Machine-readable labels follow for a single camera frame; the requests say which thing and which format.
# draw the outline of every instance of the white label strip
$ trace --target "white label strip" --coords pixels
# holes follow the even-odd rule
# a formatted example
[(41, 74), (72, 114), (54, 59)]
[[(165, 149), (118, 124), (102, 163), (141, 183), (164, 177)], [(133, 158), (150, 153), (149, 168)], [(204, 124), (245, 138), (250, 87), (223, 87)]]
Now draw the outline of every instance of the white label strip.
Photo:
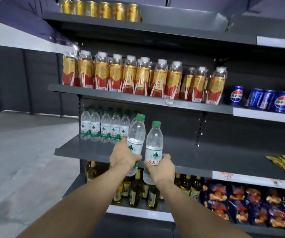
[(285, 48), (285, 39), (257, 36), (257, 45)]
[(117, 205), (110, 205), (107, 209), (107, 213), (175, 222), (173, 220), (171, 213), (154, 211), (154, 210), (145, 210), (139, 208), (122, 207)]
[(249, 108), (233, 108), (233, 115), (237, 117), (263, 119), (285, 123), (285, 114), (253, 110)]
[(270, 179), (256, 176), (246, 176), (227, 172), (213, 171), (212, 178), (215, 180), (232, 181), (244, 184), (261, 185), (267, 187), (285, 189), (285, 180)]

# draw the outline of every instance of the floor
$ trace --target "floor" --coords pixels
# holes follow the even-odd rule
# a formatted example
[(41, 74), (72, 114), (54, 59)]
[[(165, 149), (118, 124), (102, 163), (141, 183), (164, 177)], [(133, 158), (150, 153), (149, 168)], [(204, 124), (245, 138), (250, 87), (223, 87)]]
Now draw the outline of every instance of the floor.
[(76, 118), (0, 113), (0, 238), (13, 238), (56, 204), (79, 160), (54, 156), (78, 133)]

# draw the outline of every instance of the pepsi logo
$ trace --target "pepsi logo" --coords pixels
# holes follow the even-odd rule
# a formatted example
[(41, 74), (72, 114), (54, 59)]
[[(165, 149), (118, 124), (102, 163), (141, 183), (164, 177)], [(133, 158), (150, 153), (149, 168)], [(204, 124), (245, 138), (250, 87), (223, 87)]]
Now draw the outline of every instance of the pepsi logo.
[(276, 98), (274, 105), (278, 109), (285, 109), (285, 96)]
[(235, 90), (231, 93), (231, 100), (235, 103), (239, 102), (243, 97), (243, 91)]

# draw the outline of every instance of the human hand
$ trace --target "human hand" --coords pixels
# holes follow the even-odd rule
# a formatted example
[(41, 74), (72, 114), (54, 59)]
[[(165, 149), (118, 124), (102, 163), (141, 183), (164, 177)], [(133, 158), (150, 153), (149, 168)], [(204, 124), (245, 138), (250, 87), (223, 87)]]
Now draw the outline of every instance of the human hand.
[(124, 165), (128, 171), (130, 171), (134, 167), (135, 162), (141, 159), (141, 155), (136, 155), (130, 151), (127, 146), (126, 138), (122, 138), (120, 142), (115, 144), (109, 161), (112, 168), (118, 165)]
[(163, 183), (174, 183), (175, 166), (171, 162), (169, 154), (163, 154), (162, 160), (157, 166), (153, 166), (147, 160), (145, 160), (144, 164), (145, 167), (149, 170), (151, 178), (159, 190), (161, 190)]

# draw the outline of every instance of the right hand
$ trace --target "right hand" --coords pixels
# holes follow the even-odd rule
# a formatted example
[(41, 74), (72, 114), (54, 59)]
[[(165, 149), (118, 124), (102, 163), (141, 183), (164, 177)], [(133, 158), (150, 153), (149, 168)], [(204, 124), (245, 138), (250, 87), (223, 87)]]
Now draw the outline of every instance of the right hand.
[(159, 190), (161, 189), (161, 185), (165, 182), (174, 183), (175, 166), (171, 162), (169, 154), (163, 154), (162, 160), (157, 166), (153, 166), (147, 160), (145, 160), (144, 164), (149, 170), (150, 176)]

